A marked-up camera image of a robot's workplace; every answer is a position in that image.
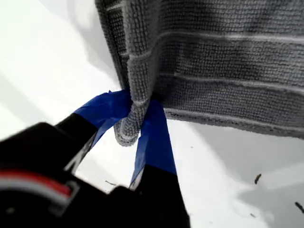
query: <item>microfiber towel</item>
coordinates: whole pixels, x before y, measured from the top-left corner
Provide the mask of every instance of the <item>microfiber towel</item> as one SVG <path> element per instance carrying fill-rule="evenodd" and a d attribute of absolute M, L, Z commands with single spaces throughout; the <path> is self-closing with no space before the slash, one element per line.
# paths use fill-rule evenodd
<path fill-rule="evenodd" d="M 304 1 L 96 0 L 139 133 L 151 98 L 172 119 L 304 137 Z"/>

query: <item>blue tape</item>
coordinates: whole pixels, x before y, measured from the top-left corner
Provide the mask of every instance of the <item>blue tape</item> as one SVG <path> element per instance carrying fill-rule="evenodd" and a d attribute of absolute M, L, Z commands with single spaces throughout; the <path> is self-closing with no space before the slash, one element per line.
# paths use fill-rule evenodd
<path fill-rule="evenodd" d="M 162 105 L 156 100 L 150 101 L 144 118 L 131 183 L 146 164 L 177 175 L 167 119 Z"/>
<path fill-rule="evenodd" d="M 131 104 L 129 91 L 109 91 L 94 97 L 74 113 L 82 116 L 98 128 L 92 144 L 94 146 L 108 129 L 128 115 Z"/>

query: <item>white surface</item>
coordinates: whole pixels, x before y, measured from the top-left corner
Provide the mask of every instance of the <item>white surface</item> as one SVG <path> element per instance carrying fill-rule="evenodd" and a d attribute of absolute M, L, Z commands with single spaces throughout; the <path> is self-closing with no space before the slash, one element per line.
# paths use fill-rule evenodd
<path fill-rule="evenodd" d="M 0 0 L 0 27 L 0 138 L 38 121 L 55 124 L 119 90 L 93 0 Z M 304 226 L 294 204 L 304 205 L 304 141 L 168 125 L 192 227 Z M 128 186 L 135 150 L 120 147 L 111 129 L 77 174 L 103 190 L 112 188 L 105 181 Z"/>

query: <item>black plastic part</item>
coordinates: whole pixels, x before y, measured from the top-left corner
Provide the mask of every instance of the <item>black plastic part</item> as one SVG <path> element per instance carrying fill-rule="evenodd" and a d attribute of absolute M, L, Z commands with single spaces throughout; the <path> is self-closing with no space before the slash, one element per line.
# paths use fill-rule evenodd
<path fill-rule="evenodd" d="M 58 217 L 53 202 L 30 192 L 0 190 L 0 219 L 10 225 L 22 221 L 31 227 L 68 225 L 133 228 L 188 228 L 177 176 L 146 165 L 134 191 L 117 187 L 110 194 L 79 180 L 64 168 L 90 150 L 97 129 L 77 114 L 53 127 L 38 123 L 0 142 L 0 170 L 37 172 L 67 186 L 75 195 Z"/>
<path fill-rule="evenodd" d="M 144 205 L 143 216 L 149 221 L 143 227 L 190 227 L 176 175 L 145 165 L 134 182 L 137 182 L 135 192 L 141 196 Z"/>
<path fill-rule="evenodd" d="M 85 145 L 98 131 L 97 127 L 75 113 L 58 123 L 56 127 L 69 134 L 82 145 Z"/>

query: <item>gray towel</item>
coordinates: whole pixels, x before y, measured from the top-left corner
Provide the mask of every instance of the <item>gray towel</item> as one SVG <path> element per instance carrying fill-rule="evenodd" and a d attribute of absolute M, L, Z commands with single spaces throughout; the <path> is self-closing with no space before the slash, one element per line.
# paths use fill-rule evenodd
<path fill-rule="evenodd" d="M 96 0 L 135 142 L 149 100 L 168 118 L 304 136 L 304 1 Z"/>

